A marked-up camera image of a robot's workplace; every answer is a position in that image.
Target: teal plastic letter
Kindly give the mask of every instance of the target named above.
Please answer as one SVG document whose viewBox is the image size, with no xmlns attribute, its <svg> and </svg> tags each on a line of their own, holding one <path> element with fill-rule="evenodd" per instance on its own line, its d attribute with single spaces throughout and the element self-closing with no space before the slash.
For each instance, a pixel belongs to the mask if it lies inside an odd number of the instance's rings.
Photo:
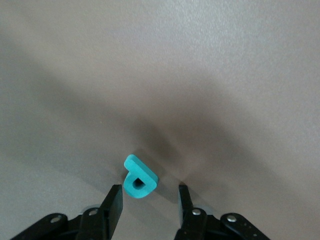
<svg viewBox="0 0 320 240">
<path fill-rule="evenodd" d="M 136 199 L 144 198 L 156 189 L 158 176 L 138 157 L 129 155 L 124 161 L 124 167 L 129 173 L 124 180 L 123 188 L 129 196 Z"/>
</svg>

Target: metal bolt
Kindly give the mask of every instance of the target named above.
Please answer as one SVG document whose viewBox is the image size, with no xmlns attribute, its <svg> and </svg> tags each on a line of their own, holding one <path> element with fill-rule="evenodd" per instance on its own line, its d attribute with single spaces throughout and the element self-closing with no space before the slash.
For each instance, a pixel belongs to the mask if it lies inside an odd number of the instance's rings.
<svg viewBox="0 0 320 240">
<path fill-rule="evenodd" d="M 198 216 L 201 214 L 201 211 L 199 209 L 195 208 L 192 210 L 192 214 Z"/>
<path fill-rule="evenodd" d="M 226 217 L 226 219 L 230 222 L 230 223 L 235 223 L 237 221 L 236 217 L 233 215 L 229 215 Z"/>
<path fill-rule="evenodd" d="M 58 215 L 58 216 L 52 218 L 51 221 L 50 221 L 50 223 L 54 224 L 54 223 L 56 223 L 56 222 L 59 222 L 61 218 L 62 218 L 62 216 L 61 216 L 61 215 Z"/>
<path fill-rule="evenodd" d="M 96 209 L 93 209 L 93 210 L 91 210 L 91 211 L 89 212 L 89 216 L 96 215 L 97 212 L 98 212 L 98 209 L 97 209 L 97 208 L 96 208 Z"/>
</svg>

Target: screw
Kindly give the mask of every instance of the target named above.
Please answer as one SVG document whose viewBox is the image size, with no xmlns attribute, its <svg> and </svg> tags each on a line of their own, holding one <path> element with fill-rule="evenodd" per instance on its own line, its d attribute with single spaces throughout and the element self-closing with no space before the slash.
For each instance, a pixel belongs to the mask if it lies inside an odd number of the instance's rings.
<svg viewBox="0 0 320 240">
<path fill-rule="evenodd" d="M 192 214 L 198 216 L 201 214 L 201 211 L 199 209 L 195 208 L 192 210 Z"/>
<path fill-rule="evenodd" d="M 96 208 L 96 209 L 93 209 L 93 210 L 91 210 L 91 211 L 89 212 L 89 216 L 96 215 L 97 212 L 98 212 L 98 209 L 97 209 L 97 208 Z"/>
<path fill-rule="evenodd" d="M 226 217 L 226 219 L 230 222 L 230 223 L 235 223 L 237 221 L 236 217 L 233 215 L 229 215 Z"/>
<path fill-rule="evenodd" d="M 58 216 L 52 218 L 51 221 L 50 221 L 50 223 L 54 224 L 54 223 L 56 223 L 56 222 L 59 222 L 61 218 L 62 218 L 62 216 L 61 216 L 61 215 L 58 215 Z"/>
</svg>

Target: gray surface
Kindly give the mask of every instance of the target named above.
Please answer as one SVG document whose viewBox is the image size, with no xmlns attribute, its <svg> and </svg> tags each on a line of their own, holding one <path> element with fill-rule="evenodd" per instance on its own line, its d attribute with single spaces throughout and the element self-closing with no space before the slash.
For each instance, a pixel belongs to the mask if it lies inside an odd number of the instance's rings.
<svg viewBox="0 0 320 240">
<path fill-rule="evenodd" d="M 70 218 L 136 153 L 114 234 L 173 239 L 177 187 L 271 239 L 319 239 L 318 1 L 2 1 L 0 231 Z"/>
</svg>

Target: small turquoise object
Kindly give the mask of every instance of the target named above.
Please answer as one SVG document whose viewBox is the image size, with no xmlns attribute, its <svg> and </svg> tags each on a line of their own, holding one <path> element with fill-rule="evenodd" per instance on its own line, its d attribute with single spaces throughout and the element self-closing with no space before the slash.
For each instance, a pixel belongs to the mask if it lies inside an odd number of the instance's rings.
<svg viewBox="0 0 320 240">
<path fill-rule="evenodd" d="M 129 173 L 124 180 L 123 188 L 129 196 L 136 199 L 144 198 L 158 186 L 158 176 L 137 156 L 129 155 L 124 161 L 124 167 Z"/>
</svg>

